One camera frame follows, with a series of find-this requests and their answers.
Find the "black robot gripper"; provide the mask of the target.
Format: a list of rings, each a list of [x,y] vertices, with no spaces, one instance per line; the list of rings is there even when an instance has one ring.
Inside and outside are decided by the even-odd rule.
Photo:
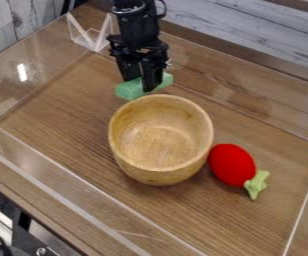
[[[141,76],[144,91],[152,92],[164,80],[169,45],[160,39],[160,14],[156,8],[113,8],[120,33],[108,36],[125,81]]]

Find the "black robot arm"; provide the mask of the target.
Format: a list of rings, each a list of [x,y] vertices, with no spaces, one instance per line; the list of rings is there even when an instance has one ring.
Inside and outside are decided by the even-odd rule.
[[[113,0],[120,33],[108,36],[124,81],[140,78],[145,93],[164,82],[169,61],[169,45],[160,39],[160,20],[167,12],[157,12],[156,1],[167,5],[165,0]]]

